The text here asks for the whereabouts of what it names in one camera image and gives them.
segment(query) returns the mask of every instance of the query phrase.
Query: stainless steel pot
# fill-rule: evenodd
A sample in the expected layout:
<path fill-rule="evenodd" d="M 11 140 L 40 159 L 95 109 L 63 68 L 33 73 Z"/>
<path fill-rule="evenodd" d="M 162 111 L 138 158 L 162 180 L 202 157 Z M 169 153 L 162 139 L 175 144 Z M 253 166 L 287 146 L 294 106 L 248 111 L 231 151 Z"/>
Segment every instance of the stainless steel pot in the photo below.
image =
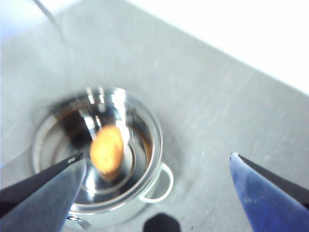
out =
<path fill-rule="evenodd" d="M 173 174 L 161 161 L 158 120 L 140 100 L 115 87 L 88 88 L 51 107 L 34 139 L 34 173 L 77 151 L 89 157 L 89 145 L 105 124 L 115 124 L 124 135 L 126 146 L 119 176 L 112 181 L 103 179 L 87 159 L 87 174 L 66 225 L 85 229 L 117 224 L 147 203 L 162 201 L 172 189 Z M 167 173 L 169 187 L 161 197 L 152 199 L 161 171 Z"/>

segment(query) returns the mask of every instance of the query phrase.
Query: black object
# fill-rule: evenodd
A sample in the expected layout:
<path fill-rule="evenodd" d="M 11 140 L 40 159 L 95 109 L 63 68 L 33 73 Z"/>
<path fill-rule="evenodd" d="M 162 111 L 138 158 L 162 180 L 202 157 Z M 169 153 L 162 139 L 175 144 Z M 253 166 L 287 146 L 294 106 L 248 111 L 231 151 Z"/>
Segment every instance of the black object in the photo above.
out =
<path fill-rule="evenodd" d="M 144 232 L 180 232 L 178 221 L 166 214 L 158 214 L 146 221 Z"/>
<path fill-rule="evenodd" d="M 60 231 L 85 172 L 79 153 L 0 191 L 1 231 Z"/>

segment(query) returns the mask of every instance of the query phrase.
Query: gray table surface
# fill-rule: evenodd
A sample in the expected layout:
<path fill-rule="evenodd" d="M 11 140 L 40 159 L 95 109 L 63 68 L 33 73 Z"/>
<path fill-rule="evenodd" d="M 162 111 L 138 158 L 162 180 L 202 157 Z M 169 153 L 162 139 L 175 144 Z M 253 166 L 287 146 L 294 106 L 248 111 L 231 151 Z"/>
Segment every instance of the gray table surface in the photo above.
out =
<path fill-rule="evenodd" d="M 56 18 L 64 39 L 46 22 L 1 43 L 2 187 L 31 175 L 25 161 L 46 104 L 117 86 L 157 114 L 175 184 L 166 200 L 105 231 L 141 232 L 159 212 L 182 231 L 252 231 L 231 151 L 309 188 L 307 96 L 122 1 L 82 1 Z"/>

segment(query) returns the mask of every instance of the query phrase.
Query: blurry orange ball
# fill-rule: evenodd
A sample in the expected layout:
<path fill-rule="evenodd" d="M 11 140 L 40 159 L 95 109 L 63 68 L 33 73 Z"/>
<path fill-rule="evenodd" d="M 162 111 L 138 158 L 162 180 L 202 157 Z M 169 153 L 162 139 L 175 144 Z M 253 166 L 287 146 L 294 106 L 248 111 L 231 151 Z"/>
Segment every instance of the blurry orange ball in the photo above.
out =
<path fill-rule="evenodd" d="M 90 145 L 93 165 L 103 174 L 116 172 L 123 159 L 124 143 L 119 128 L 105 125 L 100 129 Z"/>

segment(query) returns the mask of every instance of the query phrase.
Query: white wall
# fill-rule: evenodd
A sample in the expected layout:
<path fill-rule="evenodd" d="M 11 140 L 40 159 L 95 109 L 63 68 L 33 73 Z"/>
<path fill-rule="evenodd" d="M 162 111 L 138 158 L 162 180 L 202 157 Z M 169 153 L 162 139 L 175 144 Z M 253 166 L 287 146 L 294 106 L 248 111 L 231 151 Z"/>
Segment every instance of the white wall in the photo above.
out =
<path fill-rule="evenodd" d="M 309 95 L 309 1 L 128 2 Z"/>

